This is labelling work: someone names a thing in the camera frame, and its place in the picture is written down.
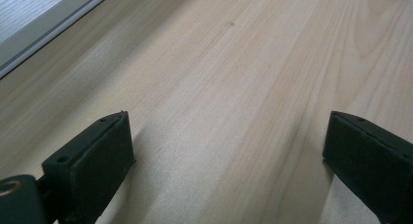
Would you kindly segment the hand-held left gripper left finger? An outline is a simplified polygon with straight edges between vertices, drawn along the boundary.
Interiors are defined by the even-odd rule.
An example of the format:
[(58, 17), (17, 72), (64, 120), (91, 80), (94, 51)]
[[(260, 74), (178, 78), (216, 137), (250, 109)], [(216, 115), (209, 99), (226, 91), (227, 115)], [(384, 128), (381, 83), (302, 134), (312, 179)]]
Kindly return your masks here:
[(135, 163), (129, 114), (105, 116), (42, 163), (61, 224), (94, 224)]

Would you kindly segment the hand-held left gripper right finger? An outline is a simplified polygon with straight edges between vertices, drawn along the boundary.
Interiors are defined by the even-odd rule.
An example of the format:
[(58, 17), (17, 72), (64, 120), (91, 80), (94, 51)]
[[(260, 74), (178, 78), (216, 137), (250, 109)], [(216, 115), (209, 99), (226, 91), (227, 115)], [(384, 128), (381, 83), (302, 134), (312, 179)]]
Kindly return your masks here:
[(382, 224), (413, 224), (413, 143), (333, 111), (322, 157)]

